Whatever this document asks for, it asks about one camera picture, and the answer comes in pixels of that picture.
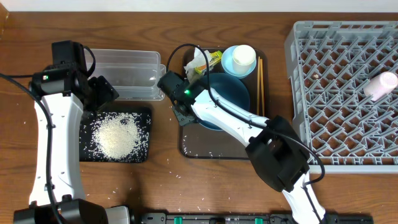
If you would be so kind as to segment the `wooden chopstick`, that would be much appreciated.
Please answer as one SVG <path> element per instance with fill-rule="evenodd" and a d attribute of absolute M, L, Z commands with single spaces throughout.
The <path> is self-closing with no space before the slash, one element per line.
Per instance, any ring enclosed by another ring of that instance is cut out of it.
<path fill-rule="evenodd" d="M 262 106 L 262 115 L 265 116 L 265 98 L 264 98 L 264 69 L 263 69 L 263 59 L 259 59 L 260 65 L 260 85 L 261 85 L 261 106 Z"/>
<path fill-rule="evenodd" d="M 261 58 L 257 58 L 257 103 L 256 103 L 256 114 L 260 115 L 260 76 L 261 76 Z"/>

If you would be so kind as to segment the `cream white cup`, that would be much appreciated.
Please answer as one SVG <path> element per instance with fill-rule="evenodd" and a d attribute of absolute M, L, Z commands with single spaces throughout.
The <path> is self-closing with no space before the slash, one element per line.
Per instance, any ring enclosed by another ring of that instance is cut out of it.
<path fill-rule="evenodd" d="M 239 45 L 233 50 L 232 59 L 235 74 L 244 75 L 256 60 L 256 53 L 249 45 Z"/>

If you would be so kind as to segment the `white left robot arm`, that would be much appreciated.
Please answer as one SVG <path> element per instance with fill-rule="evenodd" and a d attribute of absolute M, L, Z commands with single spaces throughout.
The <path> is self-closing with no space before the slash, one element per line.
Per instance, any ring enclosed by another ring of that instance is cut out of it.
<path fill-rule="evenodd" d="M 80 176 L 79 128 L 85 110 L 98 111 L 119 95 L 86 66 L 91 50 L 71 40 L 52 44 L 52 64 L 23 87 L 35 101 L 37 168 L 29 206 L 14 212 L 14 223 L 130 223 L 128 207 L 104 208 L 85 199 Z"/>

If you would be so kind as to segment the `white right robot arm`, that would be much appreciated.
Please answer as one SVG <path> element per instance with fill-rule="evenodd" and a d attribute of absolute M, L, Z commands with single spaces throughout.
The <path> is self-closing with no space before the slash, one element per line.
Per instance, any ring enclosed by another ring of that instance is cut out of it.
<path fill-rule="evenodd" d="M 240 108 L 211 87 L 210 75 L 190 83 L 168 71 L 157 86 L 171 100 L 180 125 L 206 121 L 238 140 L 256 174 L 269 187 L 283 193 L 296 223 L 324 222 L 325 209 L 310 180 L 308 161 L 313 153 L 286 119 L 269 119 Z"/>

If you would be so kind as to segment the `dark blue plate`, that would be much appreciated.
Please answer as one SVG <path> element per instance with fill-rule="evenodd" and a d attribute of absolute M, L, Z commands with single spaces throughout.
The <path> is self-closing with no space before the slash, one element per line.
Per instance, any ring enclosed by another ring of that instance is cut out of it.
<path fill-rule="evenodd" d="M 250 95 L 240 79 L 227 73 L 212 73 L 210 75 L 210 86 L 224 99 L 249 111 L 251 105 Z"/>

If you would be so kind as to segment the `pink cup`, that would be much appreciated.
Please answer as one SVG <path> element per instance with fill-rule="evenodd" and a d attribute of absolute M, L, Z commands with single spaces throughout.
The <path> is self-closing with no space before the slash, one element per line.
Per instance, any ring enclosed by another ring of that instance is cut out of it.
<path fill-rule="evenodd" d="M 383 72 L 372 78 L 363 89 L 366 96 L 371 96 L 372 101 L 377 101 L 384 95 L 388 95 L 397 87 L 397 75 L 392 72 Z"/>

